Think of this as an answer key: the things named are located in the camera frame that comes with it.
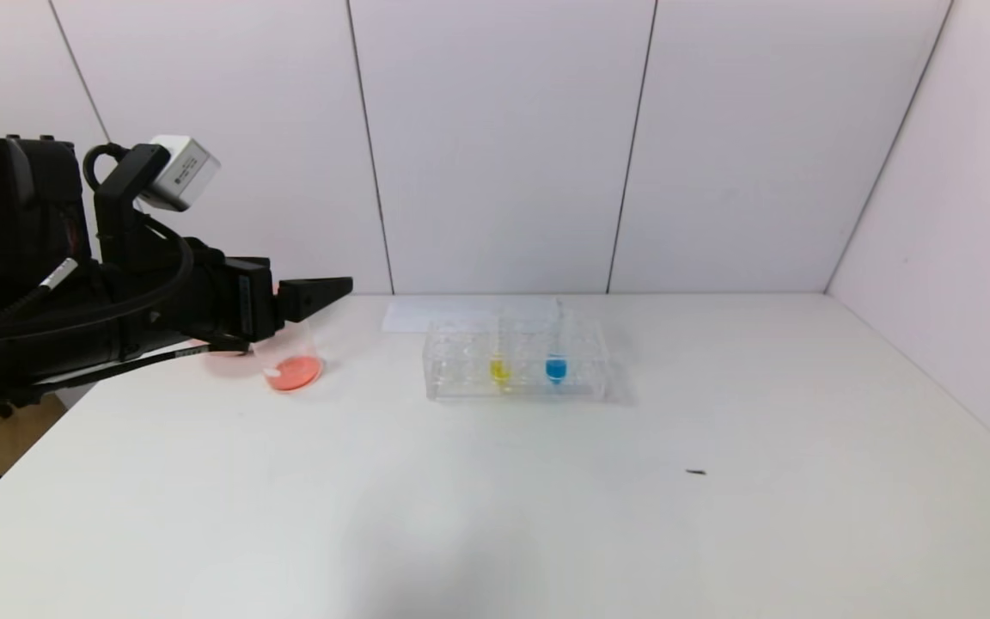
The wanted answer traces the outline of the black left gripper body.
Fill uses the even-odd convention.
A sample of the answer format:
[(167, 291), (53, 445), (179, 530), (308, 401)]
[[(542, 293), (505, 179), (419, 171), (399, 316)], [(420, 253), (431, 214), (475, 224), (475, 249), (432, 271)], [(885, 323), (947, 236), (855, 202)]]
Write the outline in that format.
[(192, 270), (157, 305), (121, 320), (121, 358), (195, 340), (212, 352), (245, 353), (278, 331), (270, 260), (228, 257), (193, 236)]

